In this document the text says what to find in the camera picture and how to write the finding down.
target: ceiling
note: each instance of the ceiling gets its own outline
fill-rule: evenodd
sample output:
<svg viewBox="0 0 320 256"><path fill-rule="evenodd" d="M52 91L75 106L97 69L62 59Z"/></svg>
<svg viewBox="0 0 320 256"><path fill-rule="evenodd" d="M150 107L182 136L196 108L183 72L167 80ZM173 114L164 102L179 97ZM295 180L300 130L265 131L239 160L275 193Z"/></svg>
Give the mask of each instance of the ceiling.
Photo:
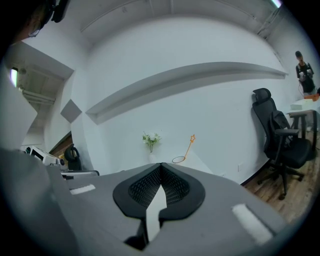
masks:
<svg viewBox="0 0 320 256"><path fill-rule="evenodd" d="M7 62L9 68L15 67L18 69L17 88L22 88L28 92L39 94L45 97L55 99L58 89L63 84L64 79L55 75L45 69L30 64L25 60ZM36 99L26 99L37 111L37 116L31 125L32 129L43 129L48 112L52 104L34 103Z"/></svg>
<svg viewBox="0 0 320 256"><path fill-rule="evenodd" d="M133 23L164 15L185 14L232 22L267 38L272 26L280 20L276 10L271 0L71 0L66 15L78 24L82 35L94 45ZM15 54L8 54L8 67L25 70L25 74L18 73L17 86L55 99L59 87L71 71L57 75L60 70L55 72L54 67L58 67L56 63L50 64L52 60L27 47L24 44L15 45L12 47ZM51 105L30 104L38 112L31 127L43 129Z"/></svg>
<svg viewBox="0 0 320 256"><path fill-rule="evenodd" d="M276 10L271 0L71 0L66 15L95 44L133 23L172 14L209 16L257 34ZM261 36L269 32L263 29Z"/></svg>

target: vase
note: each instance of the vase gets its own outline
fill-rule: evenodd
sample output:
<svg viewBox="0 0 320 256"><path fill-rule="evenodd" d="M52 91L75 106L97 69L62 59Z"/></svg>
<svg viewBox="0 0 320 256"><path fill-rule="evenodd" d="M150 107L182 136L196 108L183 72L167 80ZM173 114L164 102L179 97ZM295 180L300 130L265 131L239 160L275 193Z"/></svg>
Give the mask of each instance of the vase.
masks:
<svg viewBox="0 0 320 256"><path fill-rule="evenodd" d="M156 159L156 156L154 155L154 153L150 153L148 155L148 158L149 158L150 164L156 164L157 163L157 159Z"/></svg>

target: dark mesh backrest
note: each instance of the dark mesh backrest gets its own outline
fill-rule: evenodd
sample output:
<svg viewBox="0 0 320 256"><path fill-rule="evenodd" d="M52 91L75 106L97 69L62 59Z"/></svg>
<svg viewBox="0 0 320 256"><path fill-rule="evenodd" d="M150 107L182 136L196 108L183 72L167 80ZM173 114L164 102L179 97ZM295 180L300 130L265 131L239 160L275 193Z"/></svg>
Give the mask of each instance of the dark mesh backrest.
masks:
<svg viewBox="0 0 320 256"><path fill-rule="evenodd" d="M182 220L194 213L203 203L204 186L194 177L167 163L156 163L146 170L122 181L113 190L113 200L124 215L141 220L136 235L125 243L143 250L149 243L146 212L160 185L165 192L167 208L159 213L159 224Z"/></svg>
<svg viewBox="0 0 320 256"><path fill-rule="evenodd" d="M161 185L165 192L167 205L181 201L190 191L189 184L185 180L167 169L162 169Z"/></svg>
<svg viewBox="0 0 320 256"><path fill-rule="evenodd" d="M160 187L160 166L133 183L129 187L129 195L145 208L151 204Z"/></svg>
<svg viewBox="0 0 320 256"><path fill-rule="evenodd" d="M254 90L253 92L256 93L256 95L262 95L262 94L265 95L265 92L264 92L265 90L267 89L261 88L258 90ZM271 98L270 92L267 98L261 99L257 97L257 100L258 99L259 101L254 102L252 104L252 108L255 114L257 115L257 117L259 118L263 126L264 132L266 134L266 142L264 144L264 152L266 152L269 147L270 139L271 139L271 128L269 125L270 115L273 111L277 110L277 108L274 100Z"/></svg>

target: chair armrest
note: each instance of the chair armrest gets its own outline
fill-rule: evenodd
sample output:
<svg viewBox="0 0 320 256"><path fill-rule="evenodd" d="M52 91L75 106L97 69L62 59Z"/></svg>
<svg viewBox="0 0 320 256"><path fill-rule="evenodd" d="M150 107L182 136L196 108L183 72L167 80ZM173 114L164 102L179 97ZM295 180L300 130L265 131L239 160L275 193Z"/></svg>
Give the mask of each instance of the chair armrest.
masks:
<svg viewBox="0 0 320 256"><path fill-rule="evenodd" d="M305 110L305 111L299 111L299 112L290 112L288 113L288 115L291 118L295 118L295 117L306 117L307 114L312 113L313 110Z"/></svg>
<svg viewBox="0 0 320 256"><path fill-rule="evenodd" d="M299 129L276 129L274 133L280 136L297 136Z"/></svg>

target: black office chair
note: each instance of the black office chair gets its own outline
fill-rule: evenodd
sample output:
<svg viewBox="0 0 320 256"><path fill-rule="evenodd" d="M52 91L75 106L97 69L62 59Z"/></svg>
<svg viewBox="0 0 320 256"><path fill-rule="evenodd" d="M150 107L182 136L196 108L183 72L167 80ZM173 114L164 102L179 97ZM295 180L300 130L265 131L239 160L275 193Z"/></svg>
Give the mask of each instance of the black office chair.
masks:
<svg viewBox="0 0 320 256"><path fill-rule="evenodd" d="M260 88L253 91L255 93L256 102L252 104L252 108L259 118L266 134L266 141L264 145L264 153L266 156L275 161L275 164L270 164L275 170L272 174L267 175L258 181L261 184L263 181L273 178L276 180L279 175L282 176L284 193L279 196L283 200L287 194L287 174L299 176L301 182L304 174L290 169L300 168L303 166L311 151L311 143L305 138L298 138L298 129L277 129L275 134L280 136L278 145L272 140L272 130L270 127L270 115L277 110L274 100L271 98L271 93L266 88ZM288 136L293 136L289 148L285 148L285 141Z"/></svg>
<svg viewBox="0 0 320 256"><path fill-rule="evenodd" d="M70 170L82 170L80 155L78 150L74 147L74 144L71 144L65 151L64 157L68 161L68 168Z"/></svg>

